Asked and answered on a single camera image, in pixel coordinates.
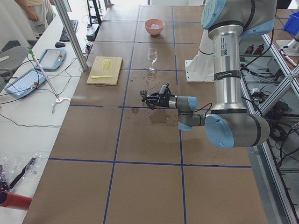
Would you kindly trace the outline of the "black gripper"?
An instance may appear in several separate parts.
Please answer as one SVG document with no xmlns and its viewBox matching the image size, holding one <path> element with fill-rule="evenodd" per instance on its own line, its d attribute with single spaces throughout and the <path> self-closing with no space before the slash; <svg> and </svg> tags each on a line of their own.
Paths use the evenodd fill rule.
<svg viewBox="0 0 299 224">
<path fill-rule="evenodd" d="M 153 110 L 157 106 L 169 108 L 170 107 L 169 100 L 170 100 L 170 96 L 163 98 L 163 97 L 159 97 L 158 92 L 154 92 L 152 94 L 147 95 L 146 98 L 143 98 L 142 103 L 145 103 L 148 108 Z"/>
</svg>

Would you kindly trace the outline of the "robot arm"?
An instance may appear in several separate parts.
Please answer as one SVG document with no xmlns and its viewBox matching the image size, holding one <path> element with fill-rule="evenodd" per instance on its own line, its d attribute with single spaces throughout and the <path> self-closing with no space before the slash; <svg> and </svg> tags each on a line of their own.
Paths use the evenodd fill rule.
<svg viewBox="0 0 299 224">
<path fill-rule="evenodd" d="M 209 141 L 218 148 L 252 147 L 270 134 L 267 121 L 248 114 L 241 100 L 239 39 L 270 32 L 274 27 L 277 3 L 274 0 L 208 0 L 201 24 L 213 43 L 215 106 L 210 114 L 197 114 L 198 100 L 173 95 L 167 84 L 160 91 L 140 91 L 151 109 L 176 108 L 179 129 L 190 131 L 204 126 Z"/>
</svg>

